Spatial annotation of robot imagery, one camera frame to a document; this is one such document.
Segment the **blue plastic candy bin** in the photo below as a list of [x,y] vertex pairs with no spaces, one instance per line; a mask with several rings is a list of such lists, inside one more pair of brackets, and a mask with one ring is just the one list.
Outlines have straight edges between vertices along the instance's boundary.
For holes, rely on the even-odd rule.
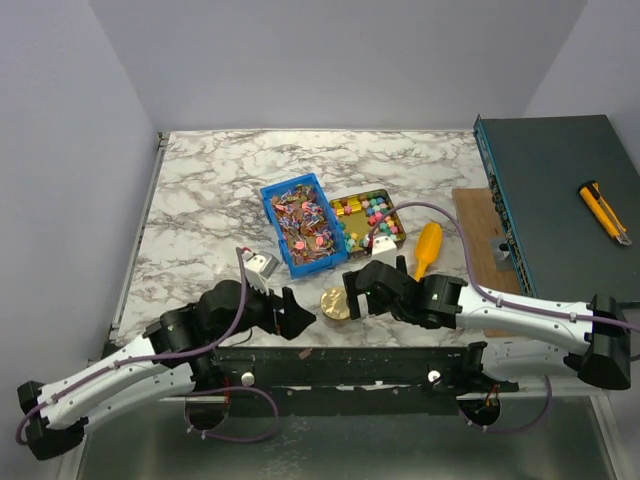
[[315,174],[260,189],[260,197],[292,278],[302,278],[347,261],[342,228]]

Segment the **yellow plastic scoop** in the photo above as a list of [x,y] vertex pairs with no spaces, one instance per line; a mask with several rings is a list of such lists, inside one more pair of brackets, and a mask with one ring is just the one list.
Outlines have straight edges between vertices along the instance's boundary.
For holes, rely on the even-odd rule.
[[442,241],[443,231],[438,223],[430,222],[424,226],[414,249],[416,265],[413,278],[416,281],[421,280],[428,267],[437,260]]

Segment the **clear plastic round container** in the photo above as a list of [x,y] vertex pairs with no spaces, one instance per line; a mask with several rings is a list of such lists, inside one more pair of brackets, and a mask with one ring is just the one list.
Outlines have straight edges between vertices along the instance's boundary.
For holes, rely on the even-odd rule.
[[324,320],[325,324],[328,325],[331,328],[342,328],[342,327],[348,325],[351,322],[350,318],[333,319],[333,318],[330,318],[330,317],[324,317],[323,320]]

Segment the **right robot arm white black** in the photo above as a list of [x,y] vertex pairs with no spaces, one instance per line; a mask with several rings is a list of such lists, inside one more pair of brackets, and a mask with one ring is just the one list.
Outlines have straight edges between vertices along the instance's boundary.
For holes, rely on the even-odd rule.
[[527,375],[575,375],[605,390],[631,386],[631,326],[612,297],[547,301],[442,274],[415,280],[378,260],[345,273],[343,284],[353,319],[361,316],[364,296],[371,315],[389,313],[425,329],[495,329],[521,337],[514,346],[487,346],[461,365],[461,382],[471,391]]

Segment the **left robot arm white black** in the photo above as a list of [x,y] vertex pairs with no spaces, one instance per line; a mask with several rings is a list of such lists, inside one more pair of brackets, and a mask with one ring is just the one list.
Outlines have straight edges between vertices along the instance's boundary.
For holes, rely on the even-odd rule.
[[154,393],[212,394],[229,385],[215,353],[228,337],[257,327],[292,340],[315,319],[288,287],[276,295],[245,281],[224,280],[197,301],[162,314],[129,344],[76,375],[20,385],[24,416],[15,440],[39,460],[60,456],[81,443],[98,412],[117,410],[118,394],[126,406],[133,405],[131,387],[151,380],[145,400]]

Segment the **metal tin of star candies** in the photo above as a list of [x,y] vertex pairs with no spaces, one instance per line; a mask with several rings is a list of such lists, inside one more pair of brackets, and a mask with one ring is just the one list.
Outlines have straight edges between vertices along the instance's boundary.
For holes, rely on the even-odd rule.
[[377,234],[389,237],[398,249],[403,246],[406,240],[405,229],[398,214],[388,214],[394,204],[385,189],[361,191],[336,197],[330,200],[330,206],[342,229],[349,261],[369,255],[367,235],[382,215],[385,215],[385,218],[380,224]]

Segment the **gold round lid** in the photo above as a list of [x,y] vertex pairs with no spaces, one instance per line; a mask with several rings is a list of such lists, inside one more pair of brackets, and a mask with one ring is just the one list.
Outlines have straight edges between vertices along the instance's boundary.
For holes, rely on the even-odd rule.
[[320,308],[325,317],[333,319],[350,318],[343,287],[332,287],[324,291],[320,298]]

